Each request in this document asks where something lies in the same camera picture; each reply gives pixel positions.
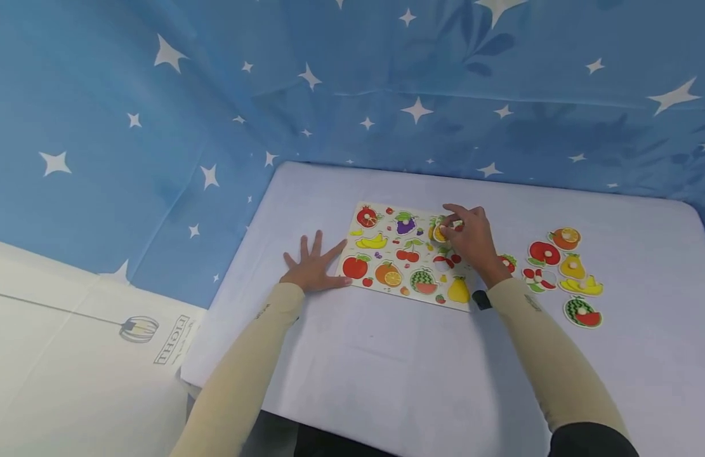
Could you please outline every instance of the orange slice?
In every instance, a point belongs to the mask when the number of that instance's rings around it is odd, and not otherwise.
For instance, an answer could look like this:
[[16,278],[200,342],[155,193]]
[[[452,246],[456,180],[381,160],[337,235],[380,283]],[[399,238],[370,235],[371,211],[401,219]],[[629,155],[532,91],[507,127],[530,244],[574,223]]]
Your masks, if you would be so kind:
[[385,274],[385,284],[395,288],[402,282],[402,276],[397,271],[388,271]]

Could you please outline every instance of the white table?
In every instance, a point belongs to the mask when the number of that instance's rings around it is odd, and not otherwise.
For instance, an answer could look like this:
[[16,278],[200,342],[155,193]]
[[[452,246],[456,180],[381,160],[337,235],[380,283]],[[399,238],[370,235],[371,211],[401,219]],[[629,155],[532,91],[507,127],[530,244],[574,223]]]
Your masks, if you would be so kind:
[[[202,323],[182,377],[203,386],[317,228],[324,249],[358,201],[439,211],[482,205],[500,252],[524,262],[562,226],[605,284],[596,330],[541,295],[601,375],[642,456],[705,456],[705,233],[680,202],[287,163]],[[348,288],[314,295],[291,328],[263,408],[406,457],[544,456],[549,434],[494,310],[470,314]]]

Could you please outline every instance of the right hand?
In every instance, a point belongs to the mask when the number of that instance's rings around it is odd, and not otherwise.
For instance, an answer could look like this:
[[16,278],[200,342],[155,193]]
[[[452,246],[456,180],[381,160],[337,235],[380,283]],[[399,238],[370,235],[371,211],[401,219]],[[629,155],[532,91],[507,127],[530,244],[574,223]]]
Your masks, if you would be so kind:
[[[488,288],[507,278],[510,271],[497,255],[492,240],[492,230],[485,213],[485,208],[477,206],[471,210],[459,205],[448,203],[444,209],[453,212],[444,218],[442,233],[449,239],[458,255],[462,256],[474,270],[482,276]],[[457,232],[451,225],[456,221],[463,222],[463,230]]]

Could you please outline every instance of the fruit puzzle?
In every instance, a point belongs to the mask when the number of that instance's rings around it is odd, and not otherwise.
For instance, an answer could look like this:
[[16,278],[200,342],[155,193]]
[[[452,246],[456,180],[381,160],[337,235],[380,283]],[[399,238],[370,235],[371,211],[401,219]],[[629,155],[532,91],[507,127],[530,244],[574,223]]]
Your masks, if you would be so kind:
[[451,249],[440,231],[443,220],[425,211],[359,202],[337,274],[359,288],[468,312],[477,274]]

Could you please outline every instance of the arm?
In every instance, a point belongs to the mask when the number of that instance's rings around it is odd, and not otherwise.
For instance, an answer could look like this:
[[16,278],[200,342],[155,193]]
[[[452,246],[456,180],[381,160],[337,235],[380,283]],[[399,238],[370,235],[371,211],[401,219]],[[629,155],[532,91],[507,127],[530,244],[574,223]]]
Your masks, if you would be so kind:
[[444,225],[464,221],[462,232],[448,227],[442,232],[489,288],[492,307],[510,334],[550,431],[555,433],[568,424],[593,423],[628,438],[626,425],[591,364],[526,285],[513,279],[499,260],[485,211],[467,211],[457,205],[444,208],[455,212]]
[[312,251],[302,237],[301,261],[284,253],[289,272],[276,284],[256,317],[228,349],[197,398],[171,457],[235,457],[251,433],[279,361],[286,331],[296,322],[305,292],[341,288],[348,278],[327,275],[346,241],[320,255],[322,232]]

